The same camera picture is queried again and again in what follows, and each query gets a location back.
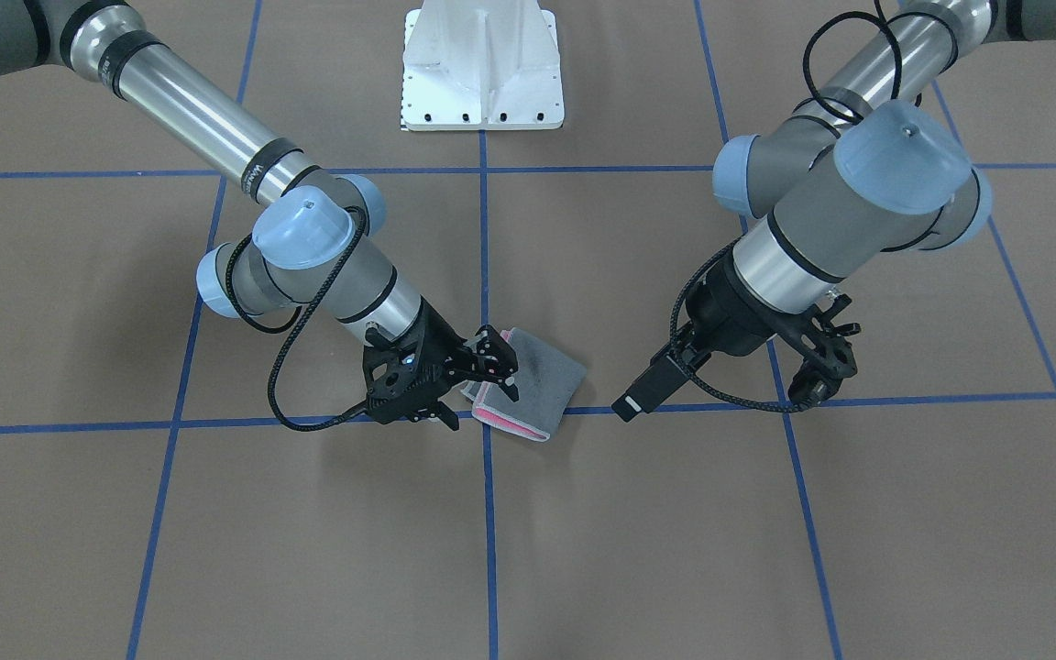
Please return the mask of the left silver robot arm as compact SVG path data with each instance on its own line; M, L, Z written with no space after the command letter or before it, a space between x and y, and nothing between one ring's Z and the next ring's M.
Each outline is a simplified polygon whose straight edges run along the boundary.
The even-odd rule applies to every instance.
M982 43L1056 40L1056 1L907 1L895 16L847 12L876 35L824 84L803 55L809 97L776 131L725 142L713 168L718 204L751 218L677 297L670 342L612 411L652 413L715 354L742 357L780 337L803 357L786 404L712 396L797 413L856 372L837 325L838 285L881 252L943 250L992 213L992 185L963 146L919 108L923 88Z

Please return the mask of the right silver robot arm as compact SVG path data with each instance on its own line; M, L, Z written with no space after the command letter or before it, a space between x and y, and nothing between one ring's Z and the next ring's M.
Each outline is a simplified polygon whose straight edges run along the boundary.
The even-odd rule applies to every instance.
M517 400L517 357L499 331L461 337L370 241L385 216L376 185L320 168L149 32L133 5L0 1L0 76L43 64L102 84L261 205L248 238L197 267L197 293L215 313L265 333L263 314L293 309L282 327L293 343L328 312L363 343L372 416L426 416L463 381Z

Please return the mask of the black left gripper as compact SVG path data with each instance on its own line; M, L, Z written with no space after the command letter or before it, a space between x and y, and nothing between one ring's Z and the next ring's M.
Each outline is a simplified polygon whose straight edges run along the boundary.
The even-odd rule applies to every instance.
M695 360L715 352L744 357L774 336L800 338L799 314L776 312L750 293L729 249L709 260L708 271L693 276L683 308L690 322L686 351ZM653 413L687 383L686 373L670 355L662 355L650 360L610 408L628 423Z

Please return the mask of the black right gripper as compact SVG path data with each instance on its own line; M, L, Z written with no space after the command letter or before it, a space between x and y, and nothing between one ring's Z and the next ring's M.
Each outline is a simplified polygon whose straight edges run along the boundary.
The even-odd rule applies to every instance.
M514 377L518 363L514 347L494 326L480 326L473 341L477 358L441 314L428 301L422 301L411 329L408 329L416 379L476 380L478 364L482 383L498 386L508 400L517 402L520 392Z

